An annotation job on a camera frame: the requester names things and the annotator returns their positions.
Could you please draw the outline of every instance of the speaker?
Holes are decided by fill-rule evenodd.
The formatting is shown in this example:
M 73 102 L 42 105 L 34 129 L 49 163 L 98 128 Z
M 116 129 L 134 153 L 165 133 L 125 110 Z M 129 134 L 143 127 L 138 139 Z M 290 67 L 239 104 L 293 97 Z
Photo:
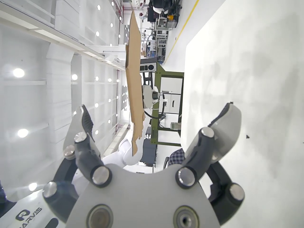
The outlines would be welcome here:
M 156 58 L 143 58 L 140 60 L 140 72 L 155 72 L 157 70 Z

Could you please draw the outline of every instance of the black cable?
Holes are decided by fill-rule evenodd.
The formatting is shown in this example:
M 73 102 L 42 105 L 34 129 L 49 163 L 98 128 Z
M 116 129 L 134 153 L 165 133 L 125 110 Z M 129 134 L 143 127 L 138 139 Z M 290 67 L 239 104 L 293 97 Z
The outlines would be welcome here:
M 146 113 L 147 116 L 149 116 L 149 117 L 151 117 L 151 118 L 153 118 L 153 119 L 160 119 L 160 118 L 163 117 L 163 115 L 164 115 L 164 110 L 165 110 L 165 101 L 163 101 L 163 109 L 162 109 L 162 111 L 161 111 L 161 115 L 159 115 L 158 117 L 151 116 L 151 115 L 148 114 L 146 111 L 145 111 L 145 113 Z

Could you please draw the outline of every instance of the cardboard sheet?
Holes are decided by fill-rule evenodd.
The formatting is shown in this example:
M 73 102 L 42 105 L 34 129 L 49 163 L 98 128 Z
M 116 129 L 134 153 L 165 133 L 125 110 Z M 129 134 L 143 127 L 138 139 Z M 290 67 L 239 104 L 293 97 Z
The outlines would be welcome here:
M 131 15 L 129 43 L 126 45 L 126 77 L 130 102 L 131 121 L 134 124 L 132 154 L 138 148 L 135 141 L 142 137 L 145 112 L 143 109 L 142 85 L 140 76 L 141 34 L 137 26 L 134 11 Z

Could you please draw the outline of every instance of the silver bolt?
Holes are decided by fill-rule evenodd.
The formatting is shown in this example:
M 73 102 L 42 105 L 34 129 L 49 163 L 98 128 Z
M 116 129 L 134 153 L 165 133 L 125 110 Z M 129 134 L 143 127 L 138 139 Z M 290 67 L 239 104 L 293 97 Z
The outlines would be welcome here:
M 245 197 L 243 188 L 238 184 L 232 184 L 229 191 L 231 196 L 238 201 L 242 201 Z
M 203 127 L 201 129 L 201 132 L 206 137 L 209 137 L 209 138 L 213 138 L 214 137 L 214 131 L 210 127 Z
M 103 185 L 108 180 L 109 176 L 109 169 L 105 166 L 101 166 L 94 171 L 92 180 L 94 184 Z
M 192 186 L 195 182 L 195 176 L 190 169 L 183 167 L 178 170 L 178 180 L 184 186 Z
M 200 222 L 196 212 L 189 206 L 179 207 L 173 216 L 174 228 L 199 228 Z
M 88 214 L 88 228 L 111 228 L 112 225 L 113 212 L 107 205 L 97 205 Z
M 64 151 L 63 151 L 63 155 L 65 156 L 65 157 L 71 157 L 71 156 L 73 156 L 75 154 L 75 147 L 74 147 L 74 145 L 69 145 L 69 146 L 67 146 L 65 149 L 64 149 Z
M 75 135 L 74 141 L 76 143 L 80 143 L 80 142 L 84 141 L 86 138 L 87 138 L 87 134 L 85 132 L 79 132 Z
M 53 196 L 56 193 L 56 191 L 57 191 L 57 184 L 53 181 L 50 181 L 44 186 L 42 195 L 45 198 L 49 198 Z

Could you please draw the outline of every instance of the plaid shirt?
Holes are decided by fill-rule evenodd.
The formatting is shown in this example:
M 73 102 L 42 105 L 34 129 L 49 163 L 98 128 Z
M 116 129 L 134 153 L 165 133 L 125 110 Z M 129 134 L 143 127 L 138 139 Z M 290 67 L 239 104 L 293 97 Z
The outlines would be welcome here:
M 170 155 L 168 166 L 172 164 L 182 164 L 184 160 L 185 160 L 185 153 L 183 149 L 179 149 Z

